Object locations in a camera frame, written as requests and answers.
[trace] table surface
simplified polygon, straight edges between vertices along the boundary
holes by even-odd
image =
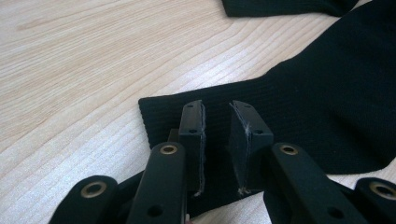
[[[3,1],[0,223],[47,223],[79,180],[142,171],[139,98],[259,77],[337,20],[230,19],[220,0]],[[396,161],[331,178],[353,187],[363,176],[394,182]],[[194,219],[269,222],[262,194]]]

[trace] black knit fabric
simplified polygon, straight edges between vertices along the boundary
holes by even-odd
[[[222,0],[229,17],[263,17],[321,12],[340,17],[359,0]]]
[[[253,105],[276,142],[304,148],[327,174],[384,168],[396,156],[396,3],[376,0],[348,13],[298,56],[265,76],[176,95],[144,98],[153,147],[180,123],[182,106],[206,107],[206,191],[195,216],[239,199],[226,147],[231,108]]]

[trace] brass grommet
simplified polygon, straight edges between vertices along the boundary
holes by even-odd
[[[107,184],[103,181],[91,182],[81,190],[81,196],[83,198],[94,198],[105,192],[106,188]]]
[[[172,145],[163,146],[163,147],[161,147],[160,151],[162,154],[170,155],[170,154],[174,154],[175,152],[177,152],[177,147],[172,146]]]

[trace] wood grain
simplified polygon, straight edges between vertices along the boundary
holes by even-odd
[[[79,180],[143,170],[139,98],[261,76],[336,20],[229,19],[220,0],[2,1],[0,223],[46,223]],[[194,220],[268,222],[261,194]]]

